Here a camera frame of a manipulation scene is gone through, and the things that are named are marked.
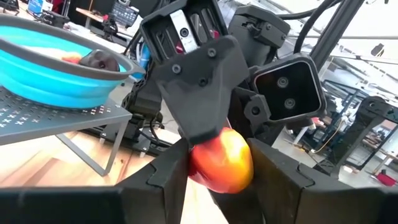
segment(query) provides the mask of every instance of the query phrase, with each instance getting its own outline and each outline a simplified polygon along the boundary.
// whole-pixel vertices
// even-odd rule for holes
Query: collapsible silicone bowl
[[[68,63],[30,50],[48,47],[87,55],[108,51],[120,72]],[[69,31],[0,14],[0,85],[32,101],[63,108],[93,108],[142,68],[126,57]]]

